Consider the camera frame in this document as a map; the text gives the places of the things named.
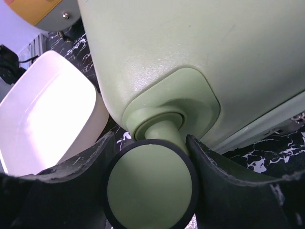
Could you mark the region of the green hard-shell suitcase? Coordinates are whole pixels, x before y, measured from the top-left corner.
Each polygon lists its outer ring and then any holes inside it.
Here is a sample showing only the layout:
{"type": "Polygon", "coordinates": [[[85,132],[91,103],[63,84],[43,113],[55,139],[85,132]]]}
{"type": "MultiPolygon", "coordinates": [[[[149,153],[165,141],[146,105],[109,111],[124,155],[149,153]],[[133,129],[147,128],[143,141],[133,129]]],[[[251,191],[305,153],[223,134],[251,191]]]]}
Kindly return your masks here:
{"type": "Polygon", "coordinates": [[[183,229],[200,183],[186,146],[214,152],[305,124],[302,0],[81,0],[105,106],[133,143],[102,177],[116,229],[183,229]]]}

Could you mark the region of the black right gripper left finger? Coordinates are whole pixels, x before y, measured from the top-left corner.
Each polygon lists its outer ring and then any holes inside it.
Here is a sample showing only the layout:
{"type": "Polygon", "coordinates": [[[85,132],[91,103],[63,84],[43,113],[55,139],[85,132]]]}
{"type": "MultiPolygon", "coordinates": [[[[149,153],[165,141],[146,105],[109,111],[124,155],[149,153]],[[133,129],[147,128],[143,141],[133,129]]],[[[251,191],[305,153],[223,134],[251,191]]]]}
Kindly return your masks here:
{"type": "Polygon", "coordinates": [[[104,229],[102,177],[116,154],[115,134],[37,175],[0,176],[3,229],[104,229]]]}

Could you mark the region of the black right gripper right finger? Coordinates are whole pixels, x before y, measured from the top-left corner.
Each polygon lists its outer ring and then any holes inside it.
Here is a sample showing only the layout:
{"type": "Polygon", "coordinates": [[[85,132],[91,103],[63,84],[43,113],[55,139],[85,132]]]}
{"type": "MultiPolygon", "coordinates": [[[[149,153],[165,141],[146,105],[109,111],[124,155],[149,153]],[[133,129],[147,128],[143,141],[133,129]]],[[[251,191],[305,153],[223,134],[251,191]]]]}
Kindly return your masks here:
{"type": "Polygon", "coordinates": [[[214,152],[193,135],[186,137],[186,146],[200,183],[198,228],[304,228],[304,171],[270,177],[214,152]]]}

